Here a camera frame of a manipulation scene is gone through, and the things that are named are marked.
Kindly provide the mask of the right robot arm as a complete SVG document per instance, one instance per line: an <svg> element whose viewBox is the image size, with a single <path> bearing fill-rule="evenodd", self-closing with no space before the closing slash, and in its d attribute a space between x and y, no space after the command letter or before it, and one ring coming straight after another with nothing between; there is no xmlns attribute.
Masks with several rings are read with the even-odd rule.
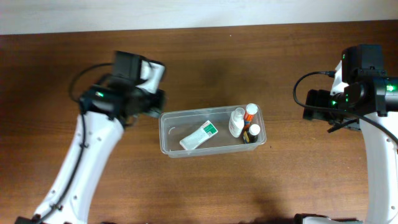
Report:
<svg viewBox="0 0 398 224"><path fill-rule="evenodd" d="M365 223L397 223L397 77L384 69L382 47L359 44L341 53L331 90L310 90L303 118L327 121L329 133L361 131L366 148L369 205Z"/></svg>

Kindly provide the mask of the orange tube white cap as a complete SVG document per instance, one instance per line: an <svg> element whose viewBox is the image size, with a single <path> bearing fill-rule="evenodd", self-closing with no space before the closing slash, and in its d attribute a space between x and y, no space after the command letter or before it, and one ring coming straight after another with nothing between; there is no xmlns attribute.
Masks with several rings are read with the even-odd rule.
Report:
<svg viewBox="0 0 398 224"><path fill-rule="evenodd" d="M245 114L244 114L244 130L250 127L252 119L258 112L258 107L254 103L250 103L246 105Z"/></svg>

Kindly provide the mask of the white spray bottle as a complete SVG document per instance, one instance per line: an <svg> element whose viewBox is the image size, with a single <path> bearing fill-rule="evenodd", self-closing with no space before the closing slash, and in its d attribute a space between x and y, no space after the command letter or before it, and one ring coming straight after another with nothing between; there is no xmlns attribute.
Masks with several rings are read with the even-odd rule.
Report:
<svg viewBox="0 0 398 224"><path fill-rule="evenodd" d="M245 110L236 108L229 119L229 131L234 138L240 137L244 127Z"/></svg>

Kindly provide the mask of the white green medicine box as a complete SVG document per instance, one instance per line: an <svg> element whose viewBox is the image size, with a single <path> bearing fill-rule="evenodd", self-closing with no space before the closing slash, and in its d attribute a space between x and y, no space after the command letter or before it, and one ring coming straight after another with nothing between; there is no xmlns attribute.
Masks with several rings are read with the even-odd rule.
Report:
<svg viewBox="0 0 398 224"><path fill-rule="evenodd" d="M218 133L218 130L211 121L204 122L196 131L183 138L180 145L185 150L194 150L201 144L211 139Z"/></svg>

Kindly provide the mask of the dark bottle white cap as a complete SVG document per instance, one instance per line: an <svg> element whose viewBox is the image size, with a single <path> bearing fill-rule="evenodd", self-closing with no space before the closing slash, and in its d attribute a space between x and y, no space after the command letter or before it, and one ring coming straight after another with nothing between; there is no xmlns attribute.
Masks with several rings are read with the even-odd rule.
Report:
<svg viewBox="0 0 398 224"><path fill-rule="evenodd" d="M243 142L245 144L255 143L258 140L261 127L258 124L252 124L243 132Z"/></svg>

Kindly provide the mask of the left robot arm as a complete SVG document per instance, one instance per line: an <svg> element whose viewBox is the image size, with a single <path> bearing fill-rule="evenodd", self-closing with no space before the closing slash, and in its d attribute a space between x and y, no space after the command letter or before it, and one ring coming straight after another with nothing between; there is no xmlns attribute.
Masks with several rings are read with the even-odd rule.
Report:
<svg viewBox="0 0 398 224"><path fill-rule="evenodd" d="M75 99L80 114L60 171L33 216L17 217L16 223L87 223L98 182L125 129L142 114L160 116L162 62L117 51L110 67Z"/></svg>

